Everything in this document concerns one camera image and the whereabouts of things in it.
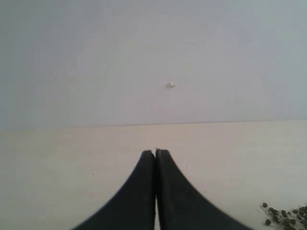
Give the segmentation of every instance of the wall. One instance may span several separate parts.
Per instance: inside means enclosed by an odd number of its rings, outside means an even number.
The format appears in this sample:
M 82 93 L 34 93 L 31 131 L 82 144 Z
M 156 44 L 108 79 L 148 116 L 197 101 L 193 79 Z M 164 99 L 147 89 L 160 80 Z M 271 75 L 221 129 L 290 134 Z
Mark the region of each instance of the wall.
M 307 118 L 306 7 L 3 0 L 0 130 Z

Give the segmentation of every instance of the beige floor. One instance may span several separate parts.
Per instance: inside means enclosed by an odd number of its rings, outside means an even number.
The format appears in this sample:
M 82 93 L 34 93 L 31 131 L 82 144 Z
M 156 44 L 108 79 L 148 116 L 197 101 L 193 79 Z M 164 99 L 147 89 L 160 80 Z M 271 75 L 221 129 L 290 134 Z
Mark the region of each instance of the beige floor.
M 285 209 L 307 202 L 307 121 L 0 132 L 0 229 L 74 227 L 156 147 L 170 150 L 200 193 L 254 229 L 267 229 L 262 202 Z

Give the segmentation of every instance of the small white dot on wall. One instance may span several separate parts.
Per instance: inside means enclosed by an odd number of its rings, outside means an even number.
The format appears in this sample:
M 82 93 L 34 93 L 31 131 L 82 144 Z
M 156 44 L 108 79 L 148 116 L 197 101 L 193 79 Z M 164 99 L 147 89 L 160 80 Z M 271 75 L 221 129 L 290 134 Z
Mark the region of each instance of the small white dot on wall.
M 171 89 L 171 88 L 176 87 L 176 84 L 174 84 L 173 82 L 169 82 L 168 84 L 166 84 L 166 87 Z

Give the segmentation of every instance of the pile of small dark seeds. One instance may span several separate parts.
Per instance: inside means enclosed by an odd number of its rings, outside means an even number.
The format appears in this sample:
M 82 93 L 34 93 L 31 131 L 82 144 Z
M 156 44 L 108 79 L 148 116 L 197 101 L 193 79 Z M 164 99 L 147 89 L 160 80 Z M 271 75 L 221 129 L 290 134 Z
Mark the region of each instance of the pile of small dark seeds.
M 298 209 L 276 210 L 272 207 L 268 208 L 267 203 L 262 204 L 263 210 L 271 219 L 265 221 L 265 225 L 269 226 L 276 223 L 284 227 L 284 230 L 300 230 L 307 229 L 307 206 Z

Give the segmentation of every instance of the dark pebble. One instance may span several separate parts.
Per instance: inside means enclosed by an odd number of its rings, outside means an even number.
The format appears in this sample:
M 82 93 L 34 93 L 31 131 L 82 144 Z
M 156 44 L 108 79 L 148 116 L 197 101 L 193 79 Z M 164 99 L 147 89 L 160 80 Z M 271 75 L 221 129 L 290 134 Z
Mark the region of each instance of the dark pebble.
M 265 224 L 266 224 L 267 226 L 269 226 L 269 225 L 271 224 L 271 221 L 270 221 L 269 219 L 267 219 L 267 220 L 265 221 Z

